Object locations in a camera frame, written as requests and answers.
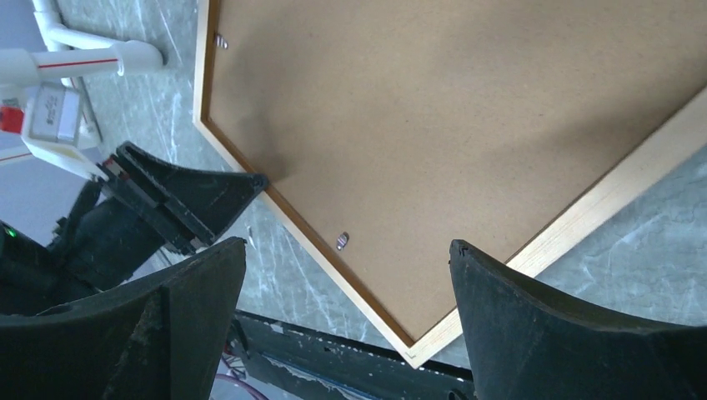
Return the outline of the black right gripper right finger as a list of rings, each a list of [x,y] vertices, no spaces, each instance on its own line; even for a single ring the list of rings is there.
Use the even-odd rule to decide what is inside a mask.
[[[479,399],[703,399],[706,329],[617,312],[455,239],[449,269]]]

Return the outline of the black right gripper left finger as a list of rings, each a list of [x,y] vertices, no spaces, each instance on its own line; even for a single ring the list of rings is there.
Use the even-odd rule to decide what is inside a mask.
[[[231,237],[36,316],[1,318],[4,399],[206,399],[246,272]]]

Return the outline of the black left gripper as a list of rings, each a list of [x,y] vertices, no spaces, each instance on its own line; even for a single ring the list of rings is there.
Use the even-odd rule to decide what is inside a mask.
[[[52,241],[1,223],[1,312],[36,315],[115,288],[158,250],[184,256],[221,238],[269,185],[262,173],[165,162],[125,142],[89,180]]]

